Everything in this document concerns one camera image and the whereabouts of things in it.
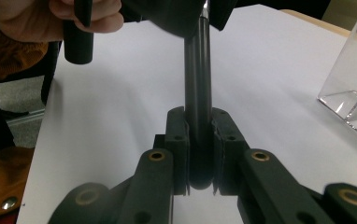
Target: gray floor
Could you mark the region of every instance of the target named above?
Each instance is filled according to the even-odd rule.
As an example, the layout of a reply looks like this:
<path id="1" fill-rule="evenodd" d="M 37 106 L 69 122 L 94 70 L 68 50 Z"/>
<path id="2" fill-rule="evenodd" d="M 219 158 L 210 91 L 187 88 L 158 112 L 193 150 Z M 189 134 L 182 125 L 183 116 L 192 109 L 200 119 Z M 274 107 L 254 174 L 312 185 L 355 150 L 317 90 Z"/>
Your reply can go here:
<path id="1" fill-rule="evenodd" d="M 37 112 L 37 116 L 8 121 L 17 146 L 35 147 L 42 122 L 41 101 L 43 77 L 33 77 L 0 84 L 1 109 L 13 112 Z"/>

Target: sweater cuff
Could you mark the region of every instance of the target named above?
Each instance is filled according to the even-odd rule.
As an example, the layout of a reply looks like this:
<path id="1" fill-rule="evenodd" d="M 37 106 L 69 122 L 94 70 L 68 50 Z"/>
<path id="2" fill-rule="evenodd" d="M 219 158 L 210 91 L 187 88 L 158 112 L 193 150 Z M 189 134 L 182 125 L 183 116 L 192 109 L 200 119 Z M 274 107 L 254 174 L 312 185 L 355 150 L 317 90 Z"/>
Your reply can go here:
<path id="1" fill-rule="evenodd" d="M 0 31 L 0 80 L 38 63 L 47 50 L 48 43 L 23 43 Z"/>

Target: brass insert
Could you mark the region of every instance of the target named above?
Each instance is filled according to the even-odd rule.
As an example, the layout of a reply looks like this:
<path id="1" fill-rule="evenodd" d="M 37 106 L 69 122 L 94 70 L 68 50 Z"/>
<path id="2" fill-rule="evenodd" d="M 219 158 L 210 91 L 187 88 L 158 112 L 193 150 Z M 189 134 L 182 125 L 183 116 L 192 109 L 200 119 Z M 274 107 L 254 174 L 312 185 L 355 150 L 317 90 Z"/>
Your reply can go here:
<path id="1" fill-rule="evenodd" d="M 88 205 L 94 203 L 100 197 L 100 192 L 97 189 L 85 189 L 77 194 L 76 203 L 78 205 Z"/>
<path id="2" fill-rule="evenodd" d="M 340 189 L 338 191 L 339 197 L 347 203 L 357 206 L 357 191 L 353 189 Z"/>
<path id="3" fill-rule="evenodd" d="M 164 153 L 162 151 L 153 151 L 149 154 L 150 161 L 162 161 L 164 160 Z"/>
<path id="4" fill-rule="evenodd" d="M 257 161 L 269 161 L 269 155 L 261 151 L 253 152 L 251 156 Z"/>

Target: brown sleeve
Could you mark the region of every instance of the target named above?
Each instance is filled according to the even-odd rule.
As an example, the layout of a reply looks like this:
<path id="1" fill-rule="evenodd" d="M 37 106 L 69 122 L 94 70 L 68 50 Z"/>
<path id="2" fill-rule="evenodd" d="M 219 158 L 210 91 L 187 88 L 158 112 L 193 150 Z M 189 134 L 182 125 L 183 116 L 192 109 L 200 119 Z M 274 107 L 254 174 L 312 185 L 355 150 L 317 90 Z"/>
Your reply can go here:
<path id="1" fill-rule="evenodd" d="M 8 147 L 0 151 L 0 216 L 21 206 L 21 199 L 34 150 L 25 147 Z M 3 209 L 7 198 L 15 197 L 16 204 Z"/>
<path id="2" fill-rule="evenodd" d="M 0 80 L 39 62 L 48 50 L 48 43 L 22 43 L 0 31 Z"/>

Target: metal bolt head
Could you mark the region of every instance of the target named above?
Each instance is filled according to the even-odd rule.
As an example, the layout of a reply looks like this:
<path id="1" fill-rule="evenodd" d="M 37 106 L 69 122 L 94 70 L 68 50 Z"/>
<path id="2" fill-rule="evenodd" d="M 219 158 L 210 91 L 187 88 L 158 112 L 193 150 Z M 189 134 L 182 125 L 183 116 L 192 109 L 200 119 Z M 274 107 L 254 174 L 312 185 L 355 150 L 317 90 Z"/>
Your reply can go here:
<path id="1" fill-rule="evenodd" d="M 9 197 L 3 201 L 3 203 L 1 204 L 1 208 L 4 210 L 8 210 L 9 208 L 13 207 L 17 202 L 17 197 Z"/>

